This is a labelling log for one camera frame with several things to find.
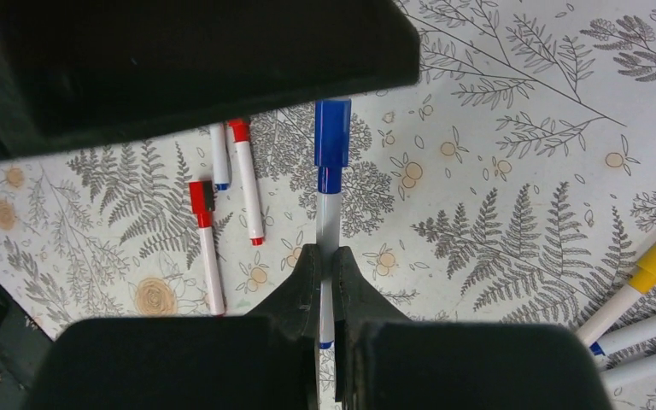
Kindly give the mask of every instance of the floral pattern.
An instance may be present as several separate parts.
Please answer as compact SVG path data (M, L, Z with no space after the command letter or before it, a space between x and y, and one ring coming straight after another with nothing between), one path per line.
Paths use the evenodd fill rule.
M574 328L656 240L656 5L570 1L395 2L419 32L421 81L354 96L342 244L413 319ZM313 114L253 118L264 245L239 178L217 195L228 314L314 242ZM0 163L0 283L25 325L58 337L86 317L208 314L185 188L210 176L203 134ZM654 314L656 288L615 327ZM599 366L654 352L656 337ZM656 410L656 375L611 398Z

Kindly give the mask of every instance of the marker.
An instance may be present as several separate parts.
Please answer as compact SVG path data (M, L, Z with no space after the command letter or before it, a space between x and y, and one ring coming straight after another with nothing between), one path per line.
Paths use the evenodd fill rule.
M315 103L315 166L318 167L315 242L323 266L329 267L341 239L341 173L349 165L349 99L322 100ZM319 342L321 349L333 344L333 291L330 269L320 281Z
M213 182L217 190L227 190L230 187L230 170L227 167L225 127L219 122L212 124L209 131L213 145Z
M589 349L596 356L608 355L656 337L656 316L607 333Z
M636 273L587 323L577 330L577 337L589 346L656 285L656 244L637 262Z
M237 164L240 166L240 178L243 180L245 209L248 213L248 236L253 246L260 246L265 239L265 233L262 230L258 184L255 181L253 155L250 152L250 129L248 123L240 119L231 120L228 124L235 136Z
M205 262L205 285L208 288L210 310L213 316L225 314L225 300L222 297L220 271L217 267L217 255L214 249L212 212L214 211L213 182L190 182L190 201L192 213L197 217L200 232L202 259Z
M656 375L656 354L617 366L600 373L600 378L606 389L613 391L618 387Z

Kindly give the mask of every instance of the blue marker band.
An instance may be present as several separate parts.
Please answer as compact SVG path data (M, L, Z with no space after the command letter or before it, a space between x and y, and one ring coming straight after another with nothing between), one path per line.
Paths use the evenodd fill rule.
M318 192L321 194L340 194L342 173L342 168L318 168Z
M318 192L341 192L341 168L349 165L351 101L315 102L315 166Z
M589 347L589 350L595 356L604 356L605 355L605 352L602 351L602 347L597 342L592 343L592 345Z

